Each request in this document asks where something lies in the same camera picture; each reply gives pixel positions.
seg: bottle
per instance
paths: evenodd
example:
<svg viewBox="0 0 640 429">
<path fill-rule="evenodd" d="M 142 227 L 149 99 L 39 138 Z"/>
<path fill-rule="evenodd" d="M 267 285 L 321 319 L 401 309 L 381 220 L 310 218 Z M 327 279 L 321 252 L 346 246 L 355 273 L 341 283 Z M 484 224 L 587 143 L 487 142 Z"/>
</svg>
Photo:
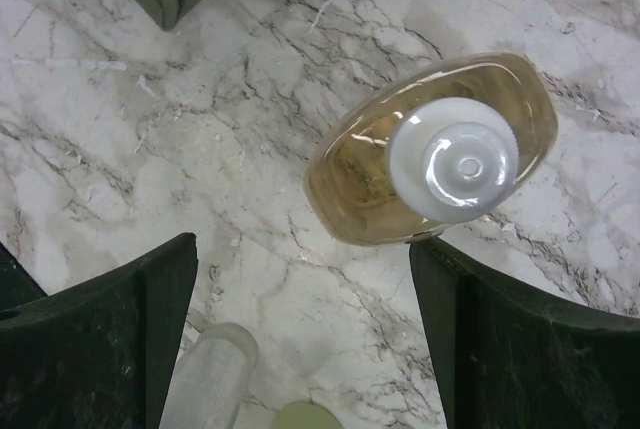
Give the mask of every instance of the bottle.
<svg viewBox="0 0 640 429">
<path fill-rule="evenodd" d="M 176 363 L 160 429 L 231 429 L 258 345 L 243 327 L 216 324 Z"/>
<path fill-rule="evenodd" d="M 305 192 L 343 242 L 414 242 L 490 212 L 557 132 L 549 94 L 522 57 L 433 64 L 348 113 L 312 157 Z"/>
</svg>

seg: white marble surface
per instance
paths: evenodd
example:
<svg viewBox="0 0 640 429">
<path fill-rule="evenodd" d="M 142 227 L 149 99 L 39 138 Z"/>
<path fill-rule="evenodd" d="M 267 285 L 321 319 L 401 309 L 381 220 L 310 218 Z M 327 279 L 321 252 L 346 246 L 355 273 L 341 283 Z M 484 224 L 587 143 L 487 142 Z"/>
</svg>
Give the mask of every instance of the white marble surface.
<svg viewBox="0 0 640 429">
<path fill-rule="evenodd" d="M 204 0 L 171 33 L 132 0 L 0 0 L 2 242 L 56 292 L 193 231 L 184 344 L 232 320 L 262 350 L 237 427 L 312 398 L 350 429 L 444 428 L 407 248 L 331 240 L 301 177 L 374 88 L 488 50 L 534 61 L 560 137 L 446 238 L 637 316 L 640 0 Z"/>
</svg>

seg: plastic cylinder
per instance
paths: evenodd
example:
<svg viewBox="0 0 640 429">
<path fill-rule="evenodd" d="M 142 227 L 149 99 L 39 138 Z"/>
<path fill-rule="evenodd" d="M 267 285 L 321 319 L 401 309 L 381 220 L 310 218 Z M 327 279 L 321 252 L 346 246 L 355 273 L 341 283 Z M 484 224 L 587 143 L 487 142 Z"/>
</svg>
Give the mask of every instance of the plastic cylinder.
<svg viewBox="0 0 640 429">
<path fill-rule="evenodd" d="M 255 339 L 237 324 L 203 332 L 176 363 L 160 429 L 231 429 L 257 358 Z"/>
</svg>

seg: white speck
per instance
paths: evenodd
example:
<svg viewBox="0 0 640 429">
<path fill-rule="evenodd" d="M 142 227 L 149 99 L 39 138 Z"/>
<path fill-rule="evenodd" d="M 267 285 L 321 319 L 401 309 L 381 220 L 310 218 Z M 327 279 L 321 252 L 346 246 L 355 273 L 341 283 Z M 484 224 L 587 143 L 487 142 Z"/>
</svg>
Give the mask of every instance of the white speck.
<svg viewBox="0 0 640 429">
<path fill-rule="evenodd" d="M 593 114 L 593 119 L 591 122 L 596 122 L 600 117 L 600 111 L 598 109 L 585 109 L 580 104 L 576 104 L 576 111 L 590 112 L 591 114 Z"/>
<path fill-rule="evenodd" d="M 502 232 L 509 232 L 515 236 L 517 234 L 516 225 L 513 222 L 509 222 L 502 226 Z"/>
<path fill-rule="evenodd" d="M 193 96 L 191 97 L 187 97 L 184 101 L 182 101 L 182 105 L 186 106 L 188 104 L 191 104 L 191 102 L 198 96 L 198 93 L 196 92 Z"/>
<path fill-rule="evenodd" d="M 126 71 L 127 65 L 120 61 L 90 61 L 88 59 L 79 59 L 78 65 L 83 69 L 90 71 Z"/>
<path fill-rule="evenodd" d="M 598 286 L 600 286 L 600 292 L 604 296 L 604 298 L 609 302 L 615 302 L 616 298 L 613 295 L 613 291 L 611 290 L 611 285 L 609 281 L 607 281 L 604 277 L 600 279 L 598 282 Z"/>
<path fill-rule="evenodd" d="M 37 65 L 36 61 L 36 59 L 22 59 L 21 57 L 12 57 L 9 59 L 9 62 L 16 66 L 35 66 Z"/>
<path fill-rule="evenodd" d="M 329 5 L 333 1 L 335 1 L 335 0 L 327 0 L 327 1 L 322 3 L 322 5 L 320 6 L 320 9 L 318 9 L 318 14 L 316 14 L 315 19 L 311 23 L 311 27 L 309 28 L 309 34 L 311 34 L 313 32 L 313 30 L 316 28 L 316 26 L 318 25 L 318 21 L 320 20 L 320 17 L 322 16 L 322 13 L 327 9 L 327 7 L 329 7 Z"/>
<path fill-rule="evenodd" d="M 156 93 L 153 92 L 153 89 L 151 89 L 147 85 L 147 78 L 144 77 L 144 75 L 141 74 L 140 76 L 138 76 L 138 80 L 136 81 L 136 87 L 139 87 L 140 89 L 142 89 L 144 92 L 146 92 L 147 94 L 149 94 L 151 97 L 155 99 Z"/>
<path fill-rule="evenodd" d="M 138 145 L 136 146 L 136 148 L 133 150 L 134 154 L 137 154 L 138 151 L 140 149 L 142 149 L 142 146 L 144 146 L 144 143 L 147 140 L 147 133 L 149 132 L 148 129 L 145 129 L 144 132 L 142 133 L 142 136 L 140 136 L 140 139 L 138 140 Z"/>
</svg>

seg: bottle cap nozzle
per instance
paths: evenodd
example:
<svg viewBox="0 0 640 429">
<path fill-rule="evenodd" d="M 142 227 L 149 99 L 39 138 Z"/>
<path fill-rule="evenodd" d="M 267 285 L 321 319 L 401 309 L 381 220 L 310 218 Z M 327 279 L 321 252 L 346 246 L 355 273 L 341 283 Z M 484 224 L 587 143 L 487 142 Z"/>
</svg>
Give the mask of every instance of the bottle cap nozzle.
<svg viewBox="0 0 640 429">
<path fill-rule="evenodd" d="M 518 146 L 507 121 L 482 102 L 444 98 L 406 114 L 388 145 L 398 196 L 423 217 L 459 223 L 511 192 Z"/>
</svg>

